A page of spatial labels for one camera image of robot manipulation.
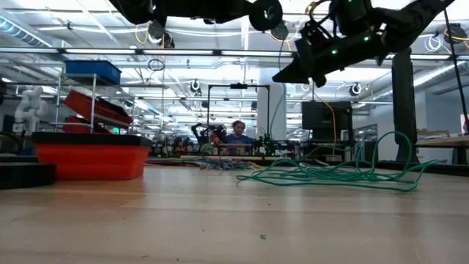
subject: ceiling pipe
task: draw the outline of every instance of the ceiling pipe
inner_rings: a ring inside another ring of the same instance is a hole
[[[468,62],[458,62],[458,68],[460,75],[469,73]],[[456,73],[454,72],[454,65],[452,63],[434,70],[421,71],[414,75],[414,93],[422,92],[437,84],[441,84],[445,81],[450,81],[453,78],[456,78]],[[386,88],[387,89],[383,90],[381,93],[373,95],[372,100],[383,100],[385,98],[391,98],[393,93],[392,82],[391,85]]]
[[[32,48],[70,47],[64,40],[48,37],[33,29],[29,25],[19,21],[7,11],[0,9],[0,32],[14,37]],[[66,57],[60,54],[44,55],[53,60],[64,60]]]

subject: wooden table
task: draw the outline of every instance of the wooden table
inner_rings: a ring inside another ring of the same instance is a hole
[[[416,147],[426,148],[454,148],[457,151],[457,163],[467,165],[466,150],[469,148],[469,136],[455,136],[437,139],[422,139],[417,141]]]
[[[131,181],[0,191],[0,263],[469,259],[469,177],[424,175],[405,194],[247,181],[237,187],[238,173],[147,167]]]

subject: black frame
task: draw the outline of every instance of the black frame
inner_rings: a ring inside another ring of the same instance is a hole
[[[264,87],[267,89],[267,134],[269,134],[269,122],[270,122],[270,85],[257,85],[257,84],[243,84],[244,87]],[[208,85],[208,107],[207,107],[207,125],[210,125],[210,90],[212,90],[213,87],[232,87],[231,84],[209,84]]]

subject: wooden countertop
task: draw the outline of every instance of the wooden countertop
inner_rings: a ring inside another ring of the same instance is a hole
[[[466,263],[469,177],[416,191],[276,187],[147,166],[130,181],[0,191],[0,263]]]
[[[422,139],[417,141],[417,147],[469,147],[469,136],[455,136],[440,139]]]

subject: person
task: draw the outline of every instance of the person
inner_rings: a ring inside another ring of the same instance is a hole
[[[228,144],[251,144],[252,140],[248,136],[243,135],[245,129],[245,123],[241,121],[234,121],[232,124],[233,134],[225,136],[226,143]],[[220,139],[214,140],[215,145],[221,143]],[[244,150],[249,151],[250,147],[246,147]],[[229,148],[230,155],[235,155],[237,148]]]

